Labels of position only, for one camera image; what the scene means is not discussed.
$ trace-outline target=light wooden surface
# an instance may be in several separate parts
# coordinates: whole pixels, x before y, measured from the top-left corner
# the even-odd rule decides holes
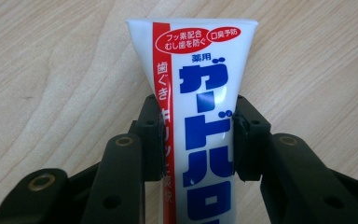
[[[274,133],[303,138],[358,178],[358,1],[0,1],[0,202],[25,175],[99,161],[152,91],[125,20],[259,21],[241,94]],[[158,184],[146,184],[156,223]],[[269,223],[259,183],[237,183],[240,223]]]

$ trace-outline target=red stripe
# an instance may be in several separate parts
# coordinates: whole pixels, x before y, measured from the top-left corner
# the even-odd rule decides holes
[[[166,131],[166,176],[163,179],[163,223],[176,223],[176,200],[174,178],[174,148],[173,148],[173,99],[172,99],[172,57],[171,54],[159,51],[156,47],[157,39],[171,30],[168,23],[153,23],[153,73],[155,93],[161,113],[169,111],[169,119],[165,119]]]

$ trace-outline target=red oval logo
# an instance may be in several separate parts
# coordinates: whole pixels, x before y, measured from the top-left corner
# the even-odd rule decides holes
[[[207,37],[211,42],[223,42],[234,39],[240,34],[241,30],[237,27],[219,27],[210,31]]]
[[[184,28],[169,31],[156,41],[156,48],[165,53],[193,53],[205,49],[211,44],[203,28]]]

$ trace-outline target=white toothpaste tube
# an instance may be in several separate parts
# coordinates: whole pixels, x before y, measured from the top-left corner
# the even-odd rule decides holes
[[[164,119],[160,223],[235,223],[232,115],[257,22],[127,22]]]

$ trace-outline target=wood grain surface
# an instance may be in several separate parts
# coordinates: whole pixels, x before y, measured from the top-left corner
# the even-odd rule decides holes
[[[152,90],[125,20],[145,17],[259,21],[240,94],[358,178],[358,1],[0,0],[0,203],[35,170],[98,162],[137,119]],[[259,182],[236,187],[239,223],[269,223]]]

